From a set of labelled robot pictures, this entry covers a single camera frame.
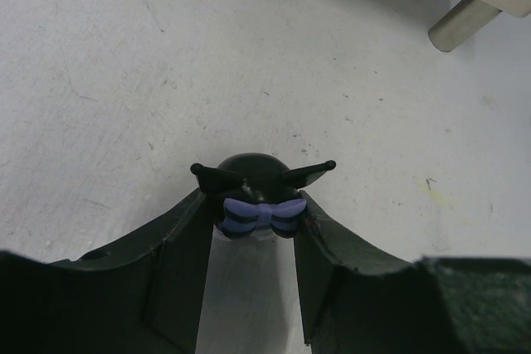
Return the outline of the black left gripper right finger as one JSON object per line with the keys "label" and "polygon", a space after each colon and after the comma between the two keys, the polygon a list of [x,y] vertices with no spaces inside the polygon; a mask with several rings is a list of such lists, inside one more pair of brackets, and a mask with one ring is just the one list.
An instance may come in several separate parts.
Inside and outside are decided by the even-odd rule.
{"label": "black left gripper right finger", "polygon": [[307,205],[295,263],[312,352],[529,352],[528,259],[407,262]]}

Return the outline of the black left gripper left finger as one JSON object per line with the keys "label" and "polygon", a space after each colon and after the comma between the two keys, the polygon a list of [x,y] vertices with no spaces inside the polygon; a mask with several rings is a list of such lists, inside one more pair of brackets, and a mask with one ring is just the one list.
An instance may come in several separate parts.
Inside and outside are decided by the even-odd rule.
{"label": "black left gripper left finger", "polygon": [[194,191],[77,260],[1,253],[4,353],[192,353],[212,220]]}

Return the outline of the purple black figurine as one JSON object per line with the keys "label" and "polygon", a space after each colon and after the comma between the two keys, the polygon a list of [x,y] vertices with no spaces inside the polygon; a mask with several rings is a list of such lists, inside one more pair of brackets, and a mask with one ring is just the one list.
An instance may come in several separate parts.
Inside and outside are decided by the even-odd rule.
{"label": "purple black figurine", "polygon": [[300,190],[335,168],[328,160],[291,169],[271,155],[243,153],[217,167],[194,163],[190,170],[207,198],[214,231],[225,240],[263,240],[294,237],[307,208]]}

